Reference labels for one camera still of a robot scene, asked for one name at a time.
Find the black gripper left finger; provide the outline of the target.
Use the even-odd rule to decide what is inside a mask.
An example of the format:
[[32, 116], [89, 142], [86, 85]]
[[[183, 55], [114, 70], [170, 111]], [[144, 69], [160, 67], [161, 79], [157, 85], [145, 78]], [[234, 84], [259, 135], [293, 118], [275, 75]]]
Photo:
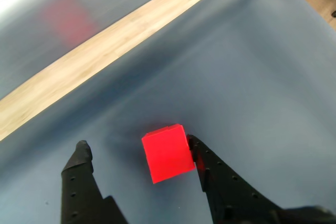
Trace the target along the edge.
[[93, 176], [92, 152], [79, 141], [61, 172], [61, 223], [127, 223], [111, 196], [103, 198]]

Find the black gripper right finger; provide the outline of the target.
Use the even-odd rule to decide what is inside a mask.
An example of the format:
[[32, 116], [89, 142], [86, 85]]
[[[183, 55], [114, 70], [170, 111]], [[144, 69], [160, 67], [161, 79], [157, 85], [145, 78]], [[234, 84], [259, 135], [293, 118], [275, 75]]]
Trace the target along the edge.
[[187, 135], [213, 223], [280, 223], [279, 206], [262, 195], [194, 135]]

